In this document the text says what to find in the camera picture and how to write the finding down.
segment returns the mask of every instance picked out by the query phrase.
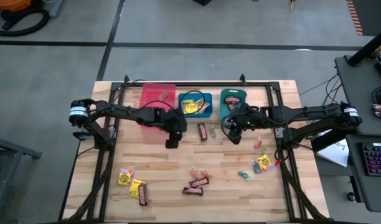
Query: white paper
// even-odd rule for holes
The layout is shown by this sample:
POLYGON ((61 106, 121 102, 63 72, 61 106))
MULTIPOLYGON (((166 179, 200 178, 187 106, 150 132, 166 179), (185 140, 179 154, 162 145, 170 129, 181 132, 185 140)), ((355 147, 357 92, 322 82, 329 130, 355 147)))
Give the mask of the white paper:
MULTIPOLYGON (((322 136, 329 131, 319 133, 318 136, 322 136)), ((316 154, 324 159, 339 164, 340 166, 347 167, 349 149, 345 139, 320 150, 316 154)))

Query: teal bin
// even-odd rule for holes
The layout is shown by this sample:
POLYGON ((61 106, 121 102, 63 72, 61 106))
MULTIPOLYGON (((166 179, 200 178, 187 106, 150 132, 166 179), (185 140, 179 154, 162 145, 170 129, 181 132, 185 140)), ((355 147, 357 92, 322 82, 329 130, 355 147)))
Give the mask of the teal bin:
POLYGON ((220 98, 220 119, 223 120, 224 117, 230 114, 230 110, 228 106, 224 103, 224 100, 228 96, 234 96, 240 100, 240 103, 236 105, 236 107, 240 107, 242 103, 246 102, 247 93, 244 90, 236 90, 236 89, 223 89, 221 91, 220 98))
MULTIPOLYGON (((193 99, 194 101, 197 101, 197 100, 203 98, 203 96, 200 93, 188 93, 187 95, 185 95, 185 97, 184 97, 184 95, 185 95, 185 93, 181 93, 178 96, 178 108, 181 108, 181 101, 182 100, 192 100, 193 99)), ((199 114, 199 113, 185 114, 186 118, 208 118, 211 116, 211 114, 213 113, 212 96, 210 93, 203 93, 203 95, 204 95, 205 101, 210 103, 210 106, 207 107, 202 114, 199 114)))

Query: black floor stripe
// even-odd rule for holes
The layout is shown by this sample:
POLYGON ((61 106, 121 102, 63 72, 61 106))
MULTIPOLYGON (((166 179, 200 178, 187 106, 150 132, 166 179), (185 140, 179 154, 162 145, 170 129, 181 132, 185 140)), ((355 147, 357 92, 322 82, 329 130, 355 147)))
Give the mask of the black floor stripe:
POLYGON ((362 46, 256 45, 256 44, 172 44, 172 43, 113 43, 112 47, 162 49, 250 49, 250 50, 331 50, 358 51, 362 46))
POLYGON ((56 42, 56 41, 15 41, 0 40, 0 45, 20 46, 62 46, 62 47, 104 47, 106 42, 56 42))
POLYGON ((112 48, 113 41, 115 41, 117 28, 118 28, 118 24, 120 23, 121 13, 123 12, 125 1, 126 0, 120 0, 120 2, 118 3, 115 20, 113 21, 113 26, 111 27, 111 30, 110 30, 108 44, 106 46, 105 53, 103 54, 103 57, 102 57, 102 62, 101 62, 101 66, 99 67, 98 75, 96 76, 97 81, 102 81, 103 76, 105 75, 105 70, 106 70, 106 66, 108 65, 110 51, 112 48))

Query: green container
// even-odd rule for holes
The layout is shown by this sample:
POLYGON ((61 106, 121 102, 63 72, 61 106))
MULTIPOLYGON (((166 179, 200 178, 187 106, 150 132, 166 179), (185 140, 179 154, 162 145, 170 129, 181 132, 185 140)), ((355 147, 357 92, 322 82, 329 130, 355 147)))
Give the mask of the green container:
POLYGON ((246 102, 247 93, 244 90, 237 90, 237 89, 223 89, 221 91, 221 99, 220 99, 220 119, 221 120, 223 120, 224 117, 230 114, 230 110, 224 102, 224 100, 228 96, 234 96, 240 100, 240 103, 236 105, 236 107, 238 108, 242 105, 242 103, 246 102))

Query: blue bin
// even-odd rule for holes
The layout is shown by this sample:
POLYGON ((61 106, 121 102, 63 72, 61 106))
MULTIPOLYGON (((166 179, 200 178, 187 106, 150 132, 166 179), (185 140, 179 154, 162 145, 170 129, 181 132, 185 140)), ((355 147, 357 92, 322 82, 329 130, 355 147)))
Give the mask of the blue bin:
MULTIPOLYGON (((203 96, 200 94, 200 93, 188 93, 185 97, 184 97, 185 93, 181 93, 179 96, 178 96, 178 108, 181 108, 181 101, 182 100, 199 100, 201 98, 203 98, 203 96)), ((210 106, 207 107, 204 112, 202 114, 185 114, 185 117, 186 118, 208 118, 211 116, 211 114, 213 113, 213 100, 212 100, 212 96, 210 93, 203 93, 204 95, 204 98, 206 100, 206 102, 209 102, 210 103, 210 106)))

